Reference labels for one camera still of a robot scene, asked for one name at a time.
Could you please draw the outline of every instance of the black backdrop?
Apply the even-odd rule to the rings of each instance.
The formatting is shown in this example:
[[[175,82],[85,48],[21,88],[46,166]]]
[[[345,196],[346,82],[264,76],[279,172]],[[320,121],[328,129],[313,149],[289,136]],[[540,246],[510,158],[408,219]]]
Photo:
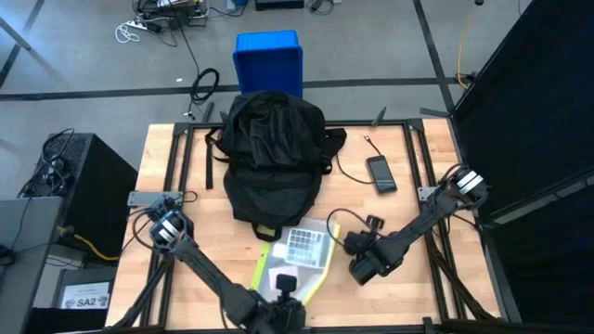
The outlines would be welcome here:
[[[492,187],[483,224],[594,171],[593,13],[533,1],[453,111],[462,159]],[[594,324],[591,188],[490,233],[523,322]]]
[[[594,1],[535,0],[454,113],[494,218],[594,166]]]

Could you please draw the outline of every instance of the smartphone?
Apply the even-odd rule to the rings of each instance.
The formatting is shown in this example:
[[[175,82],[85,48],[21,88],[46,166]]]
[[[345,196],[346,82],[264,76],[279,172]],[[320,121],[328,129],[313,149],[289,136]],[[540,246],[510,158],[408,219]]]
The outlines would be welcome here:
[[[386,157],[377,156],[368,158],[368,168],[378,193],[386,194],[396,191],[396,182],[392,177]]]

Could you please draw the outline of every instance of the black backpack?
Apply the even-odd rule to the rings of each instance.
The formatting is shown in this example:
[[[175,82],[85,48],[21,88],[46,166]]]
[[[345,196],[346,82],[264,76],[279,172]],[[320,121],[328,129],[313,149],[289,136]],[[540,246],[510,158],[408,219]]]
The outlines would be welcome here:
[[[254,234],[276,241],[282,226],[295,226],[314,205],[322,174],[346,139],[344,129],[325,129],[322,111],[279,91],[237,96],[223,131],[206,135],[206,188],[213,188],[212,145],[227,155],[225,191],[233,216],[252,223]],[[274,236],[258,225],[275,230]]]

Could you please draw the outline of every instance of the gray floor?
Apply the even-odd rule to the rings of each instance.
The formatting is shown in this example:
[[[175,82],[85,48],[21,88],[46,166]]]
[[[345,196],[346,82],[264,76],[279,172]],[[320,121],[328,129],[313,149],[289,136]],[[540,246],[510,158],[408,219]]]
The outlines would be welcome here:
[[[4,0],[0,15],[22,31],[35,2]],[[421,2],[445,76],[452,77],[473,1]],[[528,2],[522,1],[522,9]],[[211,5],[225,7],[223,0],[212,0]],[[478,8],[463,72],[483,67],[519,17],[517,5],[517,0],[487,0]],[[131,2],[126,0],[45,0],[31,30],[24,33],[35,52],[21,50],[0,95],[189,86],[196,72],[179,32],[177,48],[146,32],[137,32],[139,43],[117,43],[116,26],[131,18]],[[435,77],[412,0],[343,0],[328,16],[306,10],[256,12],[250,6],[241,18],[210,19],[206,28],[187,29],[187,37],[203,68],[218,69],[221,84],[236,84],[231,55],[237,34],[283,29],[299,34],[306,81]],[[0,32],[0,66],[13,44]],[[455,84],[449,88],[457,101],[462,89]],[[215,111],[228,109],[235,95],[215,94]],[[305,90],[304,98],[321,107],[328,119],[370,119],[384,106],[386,117],[396,119],[419,117],[420,107],[445,109],[437,85],[317,88]],[[186,121],[182,113],[188,99],[170,95],[0,102],[0,198],[16,195],[47,134],[66,127],[98,134],[137,168],[148,126]]]

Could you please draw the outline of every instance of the power strip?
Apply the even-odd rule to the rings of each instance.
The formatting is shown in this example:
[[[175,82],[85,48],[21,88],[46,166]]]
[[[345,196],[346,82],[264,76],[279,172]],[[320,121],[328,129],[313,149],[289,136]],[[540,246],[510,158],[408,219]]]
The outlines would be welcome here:
[[[125,25],[127,25],[130,28],[136,28],[139,30],[147,30],[147,26],[142,23],[142,22],[136,22],[135,20],[129,20],[127,22],[125,22]]]

